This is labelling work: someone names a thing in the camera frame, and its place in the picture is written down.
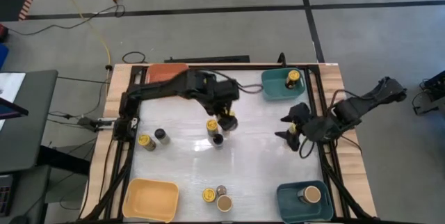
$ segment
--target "cup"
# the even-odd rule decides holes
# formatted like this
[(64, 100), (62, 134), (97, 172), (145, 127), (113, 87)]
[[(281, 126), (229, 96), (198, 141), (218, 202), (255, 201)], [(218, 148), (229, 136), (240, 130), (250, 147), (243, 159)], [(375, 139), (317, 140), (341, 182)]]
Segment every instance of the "cup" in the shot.
[(228, 195), (222, 195), (216, 200), (216, 206), (220, 211), (227, 212), (232, 209), (233, 202)]

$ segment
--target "black cable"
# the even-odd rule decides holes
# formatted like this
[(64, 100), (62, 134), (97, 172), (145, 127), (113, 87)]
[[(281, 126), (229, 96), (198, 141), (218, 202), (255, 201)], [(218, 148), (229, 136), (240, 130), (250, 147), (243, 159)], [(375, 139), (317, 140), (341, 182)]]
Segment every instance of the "black cable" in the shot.
[[(338, 89), (338, 90), (336, 90), (336, 91), (334, 92), (333, 96), (332, 96), (331, 103), (330, 103), (329, 107), (328, 107), (328, 108), (326, 109), (326, 111), (325, 111), (325, 115), (327, 115), (327, 113), (328, 113), (328, 112), (329, 112), (329, 111), (336, 105), (334, 102), (335, 102), (335, 98), (337, 97), (337, 94), (338, 94), (339, 92), (345, 92), (345, 93), (347, 93), (347, 94), (349, 94), (349, 95), (352, 95), (353, 97), (356, 97), (357, 99), (362, 99), (362, 100), (372, 100), (372, 99), (375, 99), (375, 97), (377, 97), (377, 96), (382, 92), (382, 90), (383, 90), (385, 84), (386, 84), (386, 81), (382, 84), (382, 86), (380, 87), (379, 91), (378, 91), (374, 96), (372, 96), (372, 97), (362, 97), (362, 96), (356, 95), (355, 93), (352, 93), (352, 92), (350, 92), (350, 91), (348, 91), (348, 90), (345, 90), (345, 89)], [(362, 154), (362, 149), (361, 149), (361, 147), (360, 147), (358, 144), (356, 144), (355, 142), (353, 142), (352, 140), (350, 140), (350, 139), (348, 139), (348, 138), (346, 138), (346, 137), (344, 137), (344, 136), (341, 136), (341, 137), (345, 138), (347, 141), (350, 141), (351, 143), (353, 143), (354, 145), (356, 145), (356, 146), (359, 148), (360, 153)], [(305, 156), (302, 155), (301, 150), (302, 150), (303, 146), (305, 145), (306, 141), (307, 141), (307, 138), (302, 142), (302, 144), (301, 144), (301, 146), (300, 146), (299, 154), (300, 154), (301, 159), (306, 159), (306, 158), (312, 153), (312, 151), (314, 150), (315, 142), (312, 142), (311, 149), (308, 151), (308, 153), (307, 153)], [(328, 141), (334, 141), (334, 142), (335, 142), (335, 148), (337, 148), (337, 145), (338, 145), (338, 139), (328, 140)]]
[(311, 149), (308, 151), (308, 153), (305, 156), (303, 156), (302, 155), (302, 150), (303, 150), (303, 147), (305, 146), (307, 140), (308, 139), (306, 137), (305, 140), (301, 143), (300, 150), (298, 150), (298, 154), (300, 154), (300, 158), (301, 159), (306, 159), (307, 157), (309, 157), (309, 155), (311, 155), (311, 153), (312, 153), (312, 151), (314, 150), (314, 147), (315, 147), (315, 142), (312, 141)]
[[(142, 56), (142, 60), (140, 60), (140, 61), (126, 61), (125, 57), (129, 56), (130, 54), (140, 54)], [(145, 61), (145, 55), (139, 51), (131, 51), (131, 52), (124, 54), (124, 56), (122, 57), (122, 62), (127, 63), (127, 64), (147, 63), (147, 61)]]
[(57, 120), (51, 120), (51, 119), (47, 119), (47, 121), (54, 122), (54, 123), (63, 125), (65, 127), (72, 127), (72, 128), (77, 128), (77, 129), (86, 129), (85, 127), (82, 127), (81, 125), (78, 125), (78, 124), (75, 124), (75, 123), (59, 122)]
[[(91, 148), (88, 150), (88, 152), (85, 154), (85, 156), (83, 157), (84, 159), (91, 153), (91, 151), (94, 149), (94, 144), (93, 145), (91, 145)], [(59, 205), (60, 205), (60, 207), (62, 207), (63, 209), (66, 209), (66, 210), (80, 210), (80, 208), (70, 208), (70, 207), (65, 207), (65, 206), (63, 206), (62, 205), (62, 201), (63, 201), (63, 199), (65, 199), (65, 197), (67, 197), (68, 195), (71, 195), (73, 192), (75, 192), (77, 189), (79, 189), (79, 188), (81, 188), (82, 186), (84, 185), (84, 183), (82, 183), (82, 184), (80, 184), (80, 185), (78, 185), (78, 186), (76, 186), (75, 188), (73, 188), (73, 189), (70, 189), (70, 191), (67, 193), (67, 194), (65, 194), (64, 196), (62, 196), (61, 198), (60, 198), (60, 200), (58, 201), (58, 203), (59, 203)]]
[(416, 106), (416, 105), (414, 105), (414, 101), (416, 100), (416, 98), (417, 98), (419, 95), (424, 94), (424, 93), (426, 94), (426, 92), (422, 91), (422, 92), (418, 93), (417, 95), (415, 95), (414, 98), (412, 98), (411, 105), (412, 105), (412, 108), (413, 108), (414, 110), (416, 110), (416, 109), (420, 109), (420, 106)]
[[(83, 115), (88, 115), (88, 114), (92, 113), (93, 111), (95, 111), (96, 109), (99, 108), (99, 106), (100, 106), (100, 102), (101, 102), (101, 98), (102, 98), (102, 88), (104, 87), (104, 84), (106, 84), (106, 82), (107, 82), (109, 79), (110, 79), (110, 78), (106, 79), (106, 80), (101, 84), (100, 89), (99, 89), (99, 98), (98, 98), (98, 100), (97, 100), (96, 106), (93, 107), (93, 108), (92, 108), (91, 110), (89, 110), (88, 112), (86, 112), (86, 113), (82, 113), (82, 114), (80, 114), (80, 115), (70, 115), (69, 113), (64, 113), (65, 115), (53, 115), (53, 116), (58, 116), (58, 117), (62, 117), (62, 118), (65, 118), (65, 119), (70, 119), (70, 118), (79, 118), (79, 117), (81, 117), (81, 116), (83, 116)], [(52, 112), (49, 112), (49, 113), (50, 113), (50, 115), (51, 115), (51, 113), (63, 113), (63, 112), (61, 112), (61, 111), (52, 111)]]
[[(84, 143), (84, 144), (82, 144), (82, 145), (80, 145), (80, 146), (78, 146), (78, 147), (76, 147), (74, 150), (77, 150), (77, 149), (79, 149), (81, 146), (84, 146), (85, 144), (87, 144), (87, 143)], [(87, 155), (85, 155), (84, 156), (84, 159), (90, 154), (90, 152), (91, 152), (91, 150), (87, 153)], [(45, 197), (46, 196), (46, 194), (48, 193), (48, 192), (50, 192), (51, 190), (53, 190), (53, 189), (55, 189), (60, 183), (62, 183), (63, 181), (65, 181), (66, 179), (68, 179), (68, 178), (70, 178), (71, 176), (73, 176), (73, 175), (75, 175), (75, 173), (71, 173), (71, 174), (69, 174), (69, 175), (67, 175), (66, 177), (64, 177), (63, 179), (61, 179), (61, 180), (59, 180), (58, 182), (56, 182), (50, 189), (48, 189), (48, 190), (46, 190), (29, 208), (28, 208), (28, 210), (26, 210), (25, 212), (24, 212), (24, 214), (23, 215), (27, 215), (31, 210), (32, 210), (32, 208), (34, 208), (34, 206), (43, 198), (43, 197)]]
[(81, 211), (79, 212), (79, 215), (77, 216), (77, 220), (79, 220), (82, 216), (83, 210), (85, 210), (86, 203), (88, 201), (88, 193), (90, 192), (90, 176), (88, 176), (88, 180), (86, 182), (86, 194), (85, 194), (85, 200), (83, 201), (83, 206)]
[(347, 140), (348, 142), (350, 142), (351, 144), (356, 146), (360, 150), (360, 154), (363, 156), (362, 148), (358, 144), (356, 144), (355, 141), (353, 141), (353, 140), (351, 140), (349, 138), (346, 138), (345, 136), (340, 136), (340, 137), (342, 137), (343, 139)]
[(108, 144), (108, 149), (107, 149), (107, 151), (106, 151), (105, 165), (104, 165), (104, 176), (102, 176), (102, 185), (100, 186), (99, 198), (102, 197), (102, 190), (104, 190), (105, 174), (106, 174), (106, 163), (107, 163), (107, 161), (108, 161), (108, 156), (109, 156), (109, 154), (110, 154), (111, 143), (113, 143), (113, 138), (111, 138), (111, 140), (110, 140), (110, 144)]
[(67, 80), (71, 80), (71, 81), (85, 81), (85, 82), (92, 82), (92, 83), (109, 84), (109, 82), (106, 82), (106, 81), (93, 81), (93, 80), (88, 80), (88, 79), (78, 79), (78, 78), (71, 78), (71, 77), (57, 77), (57, 79), (67, 79)]
[(72, 25), (72, 26), (59, 26), (59, 25), (56, 25), (56, 24), (52, 24), (52, 25), (49, 25), (49, 26), (47, 26), (47, 27), (44, 27), (43, 29), (40, 29), (40, 30), (35, 31), (35, 32), (32, 32), (32, 33), (22, 33), (22, 32), (19, 32), (19, 31), (17, 31), (17, 30), (11, 29), (11, 28), (8, 28), (8, 29), (9, 29), (10, 31), (14, 32), (14, 33), (17, 33), (17, 34), (20, 34), (20, 35), (24, 35), (24, 36), (28, 36), (28, 35), (36, 35), (36, 34), (38, 34), (38, 33), (42, 33), (43, 31), (46, 31), (46, 30), (48, 30), (48, 29), (50, 29), (50, 28), (53, 28), (53, 27), (60, 28), (60, 29), (73, 29), (73, 28), (75, 28), (75, 27), (77, 27), (77, 26), (80, 26), (80, 25), (82, 25), (82, 24), (85, 24), (86, 22), (89, 22), (90, 20), (92, 20), (92, 19), (95, 18), (96, 16), (98, 16), (98, 15), (102, 14), (103, 12), (106, 12), (107, 10), (110, 10), (110, 9), (112, 9), (112, 8), (116, 8), (115, 16), (116, 16), (116, 17), (121, 17), (121, 16), (123, 16), (123, 14), (122, 14), (122, 15), (119, 15), (119, 16), (117, 15), (117, 11), (118, 11), (118, 8), (119, 8), (120, 6), (123, 7), (123, 9), (124, 9), (124, 12), (123, 12), (123, 13), (125, 13), (125, 7), (124, 7), (123, 5), (117, 5), (117, 4), (116, 4), (115, 6), (112, 6), (112, 7), (106, 8), (106, 9), (104, 9), (104, 10), (102, 10), (102, 11), (99, 11), (99, 12), (95, 13), (92, 17), (89, 17), (88, 19), (85, 19), (85, 20), (83, 20), (82, 22), (79, 22), (78, 24), (74, 24), (74, 25)]
[[(212, 72), (214, 74), (219, 74), (220, 76), (222, 76), (222, 77), (224, 77), (224, 78), (226, 78), (228, 80), (235, 80), (235, 79), (231, 78), (230, 76), (228, 76), (226, 74), (223, 74), (221, 72), (215, 71), (215, 70), (208, 70), (208, 69), (200, 69), (200, 70), (207, 71), (207, 72)], [(243, 91), (245, 93), (248, 93), (248, 94), (257, 94), (257, 93), (260, 93), (264, 89), (263, 85), (261, 85), (261, 84), (241, 85), (239, 82), (236, 82), (236, 84), (238, 84), (238, 89), (239, 90), (241, 90), (241, 91)], [(248, 91), (248, 90), (244, 89), (244, 88), (253, 88), (253, 87), (256, 87), (256, 88), (259, 88), (259, 89), (258, 90), (254, 90), (254, 91)]]
[[(71, 153), (73, 153), (74, 151), (78, 150), (79, 148), (83, 147), (84, 145), (87, 145), (87, 144), (89, 144), (89, 143), (91, 143), (91, 142), (93, 142), (93, 141), (95, 141), (95, 140), (97, 140), (97, 137), (92, 138), (91, 140), (89, 140), (89, 141), (87, 141), (87, 142), (85, 142), (85, 143), (83, 143), (83, 144), (78, 145), (77, 147), (75, 147), (74, 149), (71, 149), (70, 151), (68, 151), (68, 152), (65, 153), (65, 154), (71, 154)], [(50, 162), (50, 163), (55, 162), (55, 161), (57, 161), (58, 159), (60, 159), (61, 157), (62, 157), (62, 156), (55, 157), (54, 159), (50, 160), (49, 162)]]

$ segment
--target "concrete floor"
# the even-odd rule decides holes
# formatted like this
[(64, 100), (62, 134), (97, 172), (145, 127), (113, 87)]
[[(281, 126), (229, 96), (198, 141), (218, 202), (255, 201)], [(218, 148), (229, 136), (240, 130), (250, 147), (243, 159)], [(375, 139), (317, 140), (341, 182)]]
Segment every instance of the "concrete floor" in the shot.
[[(111, 0), (77, 0), (83, 12), (112, 6)], [(429, 0), (310, 0), (311, 4)], [(302, 0), (124, 0), (129, 11), (231, 6), (301, 5)], [(30, 14), (75, 13), (69, 0), (34, 0)], [(411, 99), (422, 79), (445, 70), (445, 6), (314, 10), (326, 62), (339, 63), (346, 89), (364, 93), (383, 76), (408, 88), (399, 104), (364, 117), (357, 133), (364, 152), (375, 206), (392, 221), (443, 223), (445, 205), (445, 120), (436, 113), (415, 116)], [(78, 19), (6, 23), (33, 31)], [(175, 58), (249, 54), (252, 62), (316, 62), (304, 11), (215, 13), (97, 18), (113, 63), (128, 51), (142, 51), (149, 62)], [(61, 76), (104, 80), (106, 54), (87, 26), (52, 29), (37, 36), (12, 35), (5, 71), (57, 69)], [(97, 102), (99, 86), (59, 80), (52, 110), (81, 113)], [(102, 108), (95, 111), (99, 116)], [(81, 129), (48, 124), (45, 143), (65, 147), (92, 138)], [(47, 223), (69, 220), (56, 205)]]

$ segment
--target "white table surface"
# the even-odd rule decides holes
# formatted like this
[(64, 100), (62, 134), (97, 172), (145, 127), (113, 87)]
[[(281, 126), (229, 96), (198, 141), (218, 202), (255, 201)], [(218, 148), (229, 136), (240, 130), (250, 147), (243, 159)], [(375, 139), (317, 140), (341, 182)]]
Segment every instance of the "white table surface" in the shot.
[[(261, 70), (224, 71), (239, 83), (261, 83)], [(267, 102), (261, 93), (240, 94), (232, 110), (238, 128), (225, 136), (223, 148), (214, 148), (207, 135), (207, 115), (195, 100), (168, 97), (144, 101), (140, 108), (138, 136), (165, 129), (171, 141), (156, 140), (155, 151), (136, 145), (131, 179), (145, 178), (174, 182), (179, 186), (179, 203), (173, 221), (282, 221), (276, 190), (280, 184), (322, 180), (318, 150), (301, 159), (274, 132), (285, 131), (280, 122), (291, 106), (309, 104), (307, 92), (295, 100)], [(234, 206), (222, 213), (216, 203), (202, 199), (202, 191), (218, 185), (227, 188)]]

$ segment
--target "dark teal bowl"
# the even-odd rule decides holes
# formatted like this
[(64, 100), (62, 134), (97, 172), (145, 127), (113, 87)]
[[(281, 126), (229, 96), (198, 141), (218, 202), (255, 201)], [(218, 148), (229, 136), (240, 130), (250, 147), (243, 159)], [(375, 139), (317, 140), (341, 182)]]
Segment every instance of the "dark teal bowl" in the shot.
[[(291, 70), (297, 70), (300, 73), (300, 79), (296, 86), (288, 89), (285, 86), (287, 74)], [(261, 83), (263, 84), (263, 96), (266, 100), (294, 99), (305, 91), (305, 79), (301, 70), (297, 68), (280, 68), (275, 70), (266, 70), (261, 74)]]
[[(320, 190), (321, 199), (316, 204), (307, 204), (298, 199), (297, 192), (307, 186), (316, 186)], [(286, 224), (328, 221), (334, 214), (329, 191), (321, 181), (281, 184), (277, 189), (277, 199), (281, 218)]]

